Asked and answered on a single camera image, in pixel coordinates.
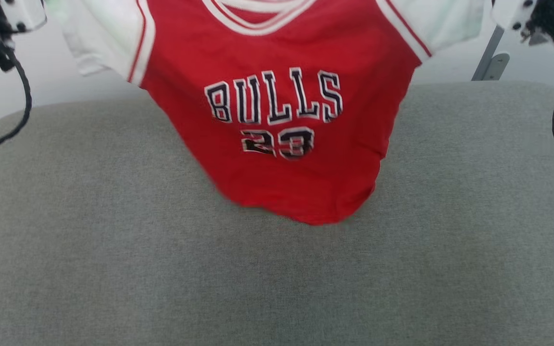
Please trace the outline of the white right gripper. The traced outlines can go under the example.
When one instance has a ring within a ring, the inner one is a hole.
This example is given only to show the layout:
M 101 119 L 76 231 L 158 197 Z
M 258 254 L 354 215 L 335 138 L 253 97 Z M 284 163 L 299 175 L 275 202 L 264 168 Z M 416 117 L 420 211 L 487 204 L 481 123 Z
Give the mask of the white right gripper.
M 499 27 L 530 46 L 554 45 L 554 0 L 493 0 L 491 15 Z

